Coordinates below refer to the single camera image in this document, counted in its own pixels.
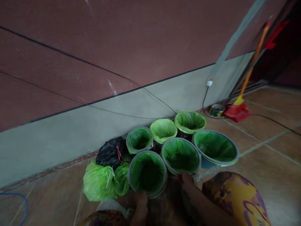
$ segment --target wall outlet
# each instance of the wall outlet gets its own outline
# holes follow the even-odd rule
[[[206,86],[212,86],[213,78],[208,78],[206,81]]]
[[[208,81],[207,86],[212,86],[213,81]]]

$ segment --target power plug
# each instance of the power plug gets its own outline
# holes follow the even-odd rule
[[[212,86],[212,83],[213,83],[213,81],[210,81],[210,80],[209,80],[209,81],[207,82],[207,86]]]

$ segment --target trash bin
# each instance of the trash bin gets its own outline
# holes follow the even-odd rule
[[[194,134],[206,127],[206,119],[195,111],[179,111],[175,117],[176,127],[187,134]]]
[[[193,143],[202,156],[202,168],[229,166],[239,159],[237,146],[222,133],[213,130],[199,131],[193,135]]]
[[[163,144],[170,138],[177,135],[178,129],[175,123],[170,119],[158,119],[150,125],[150,130],[154,135],[154,140]]]
[[[161,150],[161,156],[167,169],[174,175],[187,171],[195,174],[201,168],[201,155],[196,147],[184,138],[171,138]]]
[[[146,191],[150,199],[158,197],[167,183],[163,159],[153,151],[140,152],[129,166],[128,181],[134,192]]]
[[[126,137],[126,146],[131,154],[149,150],[153,147],[153,133],[147,127],[140,126],[131,130]]]

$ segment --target black garbage bag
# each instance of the black garbage bag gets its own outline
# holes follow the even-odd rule
[[[120,151],[121,157],[119,160],[118,149]],[[107,141],[98,151],[96,157],[96,164],[102,166],[111,166],[115,171],[120,165],[121,161],[127,161],[125,154],[127,152],[127,147],[125,139],[122,137],[117,137]]]

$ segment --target red string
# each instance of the red string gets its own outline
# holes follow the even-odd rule
[[[118,151],[118,158],[119,158],[119,161],[122,162],[122,163],[125,163],[125,158],[121,156],[121,153],[120,153],[120,151],[119,151],[119,147],[116,146],[116,148],[117,148],[117,151]]]

